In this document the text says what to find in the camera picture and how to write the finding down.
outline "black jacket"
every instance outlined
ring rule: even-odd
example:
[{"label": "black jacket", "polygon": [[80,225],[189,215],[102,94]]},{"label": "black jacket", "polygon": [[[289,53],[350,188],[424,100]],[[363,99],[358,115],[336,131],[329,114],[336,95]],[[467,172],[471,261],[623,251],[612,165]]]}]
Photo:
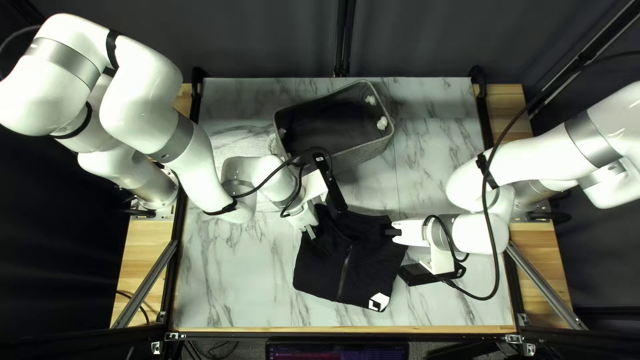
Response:
[{"label": "black jacket", "polygon": [[307,232],[302,235],[293,287],[323,299],[384,311],[407,249],[385,235],[392,228],[389,217],[351,211],[333,217],[321,204],[316,204],[316,212],[317,238],[311,240]]}]

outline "marble surface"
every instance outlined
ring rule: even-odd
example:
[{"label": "marble surface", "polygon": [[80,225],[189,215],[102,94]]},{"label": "marble surface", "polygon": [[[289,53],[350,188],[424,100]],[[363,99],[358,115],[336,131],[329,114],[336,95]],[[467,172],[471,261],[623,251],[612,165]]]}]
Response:
[{"label": "marble surface", "polygon": [[[220,171],[229,156],[261,156],[273,132],[273,112],[312,99],[357,78],[206,79],[200,125]],[[453,170],[482,147],[467,78],[368,78],[383,99],[396,133],[380,156],[336,176],[349,209],[392,220],[450,213],[444,195]],[[300,233],[259,195],[245,224],[204,215],[190,204],[180,260],[176,327],[511,325],[500,257],[500,287],[488,301],[437,283],[408,287],[396,278],[387,309],[377,313],[295,290]],[[410,248],[403,263],[428,257]],[[493,286],[493,259],[472,254],[455,281],[484,295]]]}]

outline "gray felt basket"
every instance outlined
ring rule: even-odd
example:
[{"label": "gray felt basket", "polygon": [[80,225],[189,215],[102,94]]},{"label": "gray felt basket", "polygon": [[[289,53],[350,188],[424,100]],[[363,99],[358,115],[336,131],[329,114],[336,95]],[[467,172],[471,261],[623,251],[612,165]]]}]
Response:
[{"label": "gray felt basket", "polygon": [[[370,96],[374,104],[365,101]],[[381,131],[376,123],[383,116],[388,124]],[[395,131],[382,99],[366,80],[279,109],[273,115],[273,126],[278,156],[288,159],[309,147],[324,147],[332,155],[336,173],[382,154]]]}]

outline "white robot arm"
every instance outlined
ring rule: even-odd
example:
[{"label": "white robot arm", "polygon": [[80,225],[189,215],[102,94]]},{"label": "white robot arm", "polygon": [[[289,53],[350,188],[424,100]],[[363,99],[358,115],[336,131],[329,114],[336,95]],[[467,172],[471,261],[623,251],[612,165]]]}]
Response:
[{"label": "white robot arm", "polygon": [[[105,68],[116,70],[113,79],[102,74]],[[160,208],[175,198],[176,185],[148,156],[172,169],[206,213],[245,222],[255,210],[255,195],[231,195],[256,186],[282,160],[230,160],[223,165],[225,190],[209,137],[172,107],[181,84],[179,69],[153,49],[80,17],[57,14],[0,83],[0,124],[25,135],[63,135],[59,141],[81,153],[85,170],[129,189],[148,208]],[[296,181],[285,167],[261,192],[282,208]],[[313,186],[315,191],[306,198],[301,191],[292,204],[289,213],[297,222],[317,224],[306,201],[322,192],[322,184]]]},{"label": "white robot arm", "polygon": [[[640,81],[618,90],[589,109],[535,138],[490,149],[456,169],[446,186],[447,198],[467,214],[440,215],[454,250],[491,254],[482,205],[483,162],[490,165],[487,204],[498,253],[509,241],[514,204],[535,204],[580,184],[592,203],[611,208],[640,199]],[[394,241],[430,247],[432,274],[454,269],[449,242],[440,224],[421,219],[394,222],[402,235]]]}]

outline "wooden tabletop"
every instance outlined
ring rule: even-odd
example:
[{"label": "wooden tabletop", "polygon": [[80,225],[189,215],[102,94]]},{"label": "wooden tabletop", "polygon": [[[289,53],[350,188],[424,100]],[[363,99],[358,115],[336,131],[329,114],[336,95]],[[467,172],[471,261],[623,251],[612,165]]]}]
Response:
[{"label": "wooden tabletop", "polygon": [[[520,85],[488,85],[487,102],[490,112],[493,137],[497,138],[513,115],[524,106],[525,99]],[[184,84],[174,103],[175,108],[183,115],[188,116],[191,107],[191,85]],[[529,119],[523,116],[512,127],[505,141],[531,137]],[[151,269],[162,250],[171,237],[173,222],[131,220],[129,232],[120,270],[118,289],[133,294],[142,279]],[[510,225],[511,240],[518,246],[527,259],[546,278],[551,286],[560,294],[562,299],[571,306],[567,290],[564,270],[557,246],[556,233],[551,223]],[[529,278],[518,270],[520,288],[525,313],[529,316],[531,324],[540,327],[567,327],[547,304],[540,291],[533,285]],[[148,313],[151,322],[156,319],[160,308],[164,282],[164,272],[149,292],[143,303],[143,308]],[[128,299],[115,295],[112,314],[112,323],[116,320]],[[136,313],[130,326],[144,325],[144,316],[140,311]],[[327,327],[310,328],[183,328],[180,331],[269,331],[269,332],[456,332],[456,333],[504,333],[515,331],[514,326],[507,325],[476,325],[476,326],[413,326],[413,327],[340,327],[332,329]]]}]

